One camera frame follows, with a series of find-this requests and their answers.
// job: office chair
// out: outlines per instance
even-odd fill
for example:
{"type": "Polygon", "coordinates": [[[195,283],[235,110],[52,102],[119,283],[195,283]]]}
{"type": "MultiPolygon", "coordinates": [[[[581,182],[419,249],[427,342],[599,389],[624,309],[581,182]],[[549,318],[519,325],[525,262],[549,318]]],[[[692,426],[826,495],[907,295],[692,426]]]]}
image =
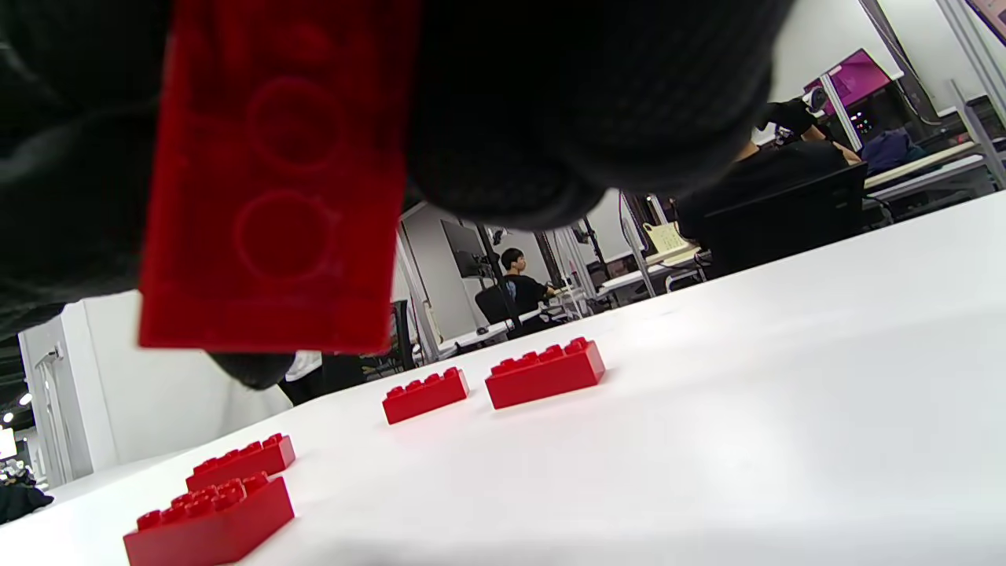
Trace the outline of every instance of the office chair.
{"type": "MultiPolygon", "coordinates": [[[[506,312],[506,304],[503,303],[503,292],[498,286],[493,286],[488,290],[479,292],[475,296],[475,305],[482,312],[482,316],[486,318],[486,321],[490,325],[496,325],[497,323],[503,323],[504,321],[509,321],[510,317],[506,312]]],[[[560,326],[561,323],[552,321],[548,319],[547,321],[542,320],[541,317],[535,317],[534,319],[525,321],[521,324],[521,330],[513,330],[507,333],[508,339],[515,339],[518,337],[526,337],[528,335],[533,335],[535,333],[540,333],[541,331],[547,331],[554,327],[560,326]]]]}
{"type": "Polygon", "coordinates": [[[493,286],[488,290],[483,290],[475,296],[475,306],[482,312],[482,316],[490,325],[503,323],[510,319],[506,312],[506,304],[503,303],[503,290],[493,286]]]}
{"type": "Polygon", "coordinates": [[[862,228],[866,163],[705,215],[709,277],[820,247],[862,228]]]}

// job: white table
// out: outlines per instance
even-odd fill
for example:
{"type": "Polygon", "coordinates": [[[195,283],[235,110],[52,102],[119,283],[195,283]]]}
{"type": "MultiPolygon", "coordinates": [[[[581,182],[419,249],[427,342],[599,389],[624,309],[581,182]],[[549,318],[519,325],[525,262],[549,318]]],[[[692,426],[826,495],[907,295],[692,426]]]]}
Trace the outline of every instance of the white table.
{"type": "Polygon", "coordinates": [[[939,153],[934,153],[933,155],[924,157],[916,161],[912,161],[911,163],[906,163],[904,165],[901,165],[900,167],[891,169],[889,171],[884,171],[882,173],[878,173],[876,175],[873,175],[872,177],[868,177],[866,179],[866,182],[863,184],[863,188],[865,188],[866,190],[871,190],[882,184],[888,183],[893,180],[897,180],[901,177],[916,173],[918,171],[921,171],[923,169],[939,165],[946,161],[950,161],[954,158],[963,156],[966,153],[976,152],[976,151],[981,151],[981,148],[975,142],[969,141],[959,145],[955,145],[950,149],[945,149],[939,153]]]}
{"type": "MultiPolygon", "coordinates": [[[[675,268],[680,268],[681,266],[683,266],[685,264],[694,262],[694,260],[695,260],[695,253],[694,253],[694,251],[697,251],[697,250],[698,250],[698,248],[696,248],[694,250],[691,250],[692,252],[690,254],[686,254],[684,256],[672,257],[671,260],[662,260],[661,262],[659,262],[657,264],[653,264],[653,265],[650,265],[649,267],[647,267],[646,271],[652,277],[652,276],[654,276],[656,274],[660,274],[662,272],[670,271],[670,270],[673,270],[675,268]]],[[[663,255],[665,255],[665,256],[671,256],[672,254],[673,253],[664,253],[663,255]]],[[[599,298],[608,297],[611,294],[614,294],[615,292],[617,292],[617,291],[619,291],[619,290],[621,290],[623,288],[628,288],[629,286],[637,285],[637,282],[641,282],[642,280],[643,280],[643,271],[641,271],[639,269],[627,272],[625,274],[621,274],[621,275],[616,276],[614,278],[609,278],[608,280],[605,280],[604,282],[602,282],[601,289],[598,291],[598,297],[599,298]]]]}
{"type": "MultiPolygon", "coordinates": [[[[887,188],[882,188],[880,190],[870,193],[873,198],[879,198],[881,200],[893,200],[895,198],[901,198],[909,194],[914,194],[916,192],[921,192],[924,190],[929,190],[933,188],[938,183],[943,183],[950,179],[961,177],[967,173],[977,170],[985,169],[985,158],[981,155],[969,155],[964,159],[959,159],[944,165],[943,167],[937,169],[936,171],[931,171],[925,175],[908,179],[904,182],[895,184],[894,186],[889,186],[887,188]]],[[[985,185],[987,185],[986,192],[992,192],[992,183],[987,177],[984,179],[985,185]]],[[[976,191],[971,185],[974,183],[969,183],[967,188],[972,192],[976,191]]],[[[949,190],[956,190],[957,186],[951,186],[949,190]]]]}
{"type": "MultiPolygon", "coordinates": [[[[646,271],[650,276],[655,274],[660,274],[661,272],[670,270],[672,267],[663,263],[653,264],[647,267],[646,271]]],[[[643,280],[643,271],[636,269],[625,274],[620,274],[614,278],[609,278],[601,285],[601,289],[598,290],[598,297],[605,298],[609,295],[629,286],[634,286],[636,282],[641,282],[643,280]]]]}
{"type": "Polygon", "coordinates": [[[123,565],[193,464],[283,431],[298,518],[242,564],[1001,566],[1004,217],[992,195],[317,399],[0,527],[5,561],[123,565]],[[601,386],[492,410],[493,365],[576,336],[601,386]],[[384,423],[452,365],[469,400],[384,423]]]}
{"type": "MultiPolygon", "coordinates": [[[[521,315],[518,319],[520,319],[521,323],[525,323],[540,315],[541,315],[541,310],[539,309],[537,311],[532,311],[531,313],[525,313],[524,315],[521,315]]],[[[478,334],[478,331],[472,331],[471,333],[462,335],[460,337],[455,337],[453,339],[446,340],[440,345],[438,345],[437,348],[440,349],[441,356],[451,356],[458,351],[459,347],[468,348],[471,346],[475,346],[477,344],[484,343],[486,341],[490,341],[492,339],[495,339],[496,337],[499,337],[500,335],[505,335],[512,328],[513,324],[511,324],[509,321],[504,321],[503,323],[497,323],[495,325],[490,325],[486,327],[486,332],[482,335],[478,334]]]]}

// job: desk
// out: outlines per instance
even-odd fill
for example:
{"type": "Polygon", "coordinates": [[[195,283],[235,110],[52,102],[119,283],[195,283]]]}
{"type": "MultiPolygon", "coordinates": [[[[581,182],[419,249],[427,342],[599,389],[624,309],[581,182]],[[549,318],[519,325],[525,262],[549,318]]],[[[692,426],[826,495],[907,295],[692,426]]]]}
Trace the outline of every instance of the desk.
{"type": "Polygon", "coordinates": [[[282,431],[299,517],[246,566],[1000,565],[1003,217],[994,194],[317,399],[0,527],[5,562],[125,565],[193,465],[282,431]],[[577,336],[601,386],[493,411],[493,365],[577,336]],[[470,399],[385,424],[451,366],[470,399]]]}
{"type": "Polygon", "coordinates": [[[969,155],[964,159],[958,159],[957,161],[952,161],[943,167],[937,169],[936,171],[931,171],[925,175],[920,175],[904,182],[889,186],[887,188],[882,188],[880,190],[871,192],[869,195],[873,198],[879,198],[881,200],[892,200],[894,198],[899,198],[902,196],[907,196],[908,194],[913,194],[921,190],[926,190],[930,185],[936,184],[948,180],[952,177],[962,175],[969,171],[974,171],[976,169],[985,168],[985,157],[981,155],[969,155]]]}
{"type": "MultiPolygon", "coordinates": [[[[660,274],[663,271],[670,270],[671,267],[665,264],[654,264],[647,267],[646,271],[653,276],[655,274],[660,274]]],[[[617,292],[623,288],[628,288],[629,286],[636,285],[636,282],[643,281],[643,273],[641,270],[636,269],[625,274],[616,276],[615,278],[609,278],[602,282],[601,289],[598,291],[599,298],[605,298],[614,292],[617,292]]]]}
{"type": "Polygon", "coordinates": [[[945,161],[954,159],[955,157],[964,155],[969,151],[979,151],[980,148],[975,142],[965,142],[960,145],[955,145],[950,149],[945,149],[939,153],[934,153],[928,157],[924,157],[917,161],[912,161],[911,163],[906,163],[900,167],[891,169],[889,171],[884,171],[883,173],[878,173],[872,177],[868,177],[866,182],[863,184],[863,188],[867,191],[878,187],[884,183],[897,180],[900,177],[910,175],[923,169],[934,167],[945,161]]]}
{"type": "MultiPolygon", "coordinates": [[[[532,311],[531,313],[525,313],[524,315],[521,315],[518,319],[520,319],[521,323],[525,323],[540,315],[541,315],[541,310],[539,309],[537,311],[532,311]]],[[[509,321],[504,321],[503,323],[497,323],[495,325],[490,325],[486,327],[486,333],[483,335],[478,334],[477,331],[472,331],[471,333],[468,333],[466,335],[455,337],[451,340],[446,340],[443,343],[441,343],[437,348],[440,349],[441,356],[451,356],[458,351],[458,347],[468,348],[471,346],[475,346],[477,344],[490,341],[492,339],[495,339],[496,337],[499,337],[500,335],[505,335],[512,328],[513,325],[509,321]]]]}

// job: cable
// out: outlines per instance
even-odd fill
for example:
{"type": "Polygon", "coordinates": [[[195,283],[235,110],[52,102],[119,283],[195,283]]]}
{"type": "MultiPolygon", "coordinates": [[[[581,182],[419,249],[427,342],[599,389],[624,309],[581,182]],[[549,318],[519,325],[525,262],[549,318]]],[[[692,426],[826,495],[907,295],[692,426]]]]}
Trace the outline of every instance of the cable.
{"type": "Polygon", "coordinates": [[[877,198],[876,196],[870,196],[869,194],[863,195],[863,198],[866,200],[876,200],[877,202],[879,202],[880,205],[883,206],[885,210],[887,210],[888,219],[891,221],[891,223],[894,223],[894,210],[891,209],[890,204],[888,204],[886,200],[881,200],[880,198],[877,198]]]}

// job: gloved hand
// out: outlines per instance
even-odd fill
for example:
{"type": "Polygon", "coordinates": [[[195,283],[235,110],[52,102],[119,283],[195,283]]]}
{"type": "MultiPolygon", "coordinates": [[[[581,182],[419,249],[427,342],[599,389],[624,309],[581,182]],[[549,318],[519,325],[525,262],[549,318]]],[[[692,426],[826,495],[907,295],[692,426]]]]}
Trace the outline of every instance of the gloved hand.
{"type": "MultiPolygon", "coordinates": [[[[792,1],[427,0],[409,174],[461,217],[525,229],[612,186],[700,190],[748,140],[792,1]]],[[[168,8],[0,0],[0,234],[32,234],[0,255],[0,334],[136,288],[168,8]]],[[[293,355],[214,359],[263,389],[293,355]]]]}
{"type": "Polygon", "coordinates": [[[797,136],[802,136],[811,129],[811,126],[817,124],[817,119],[811,115],[803,99],[797,97],[784,103],[774,102],[766,105],[758,127],[764,130],[770,122],[790,130],[797,136]]]}

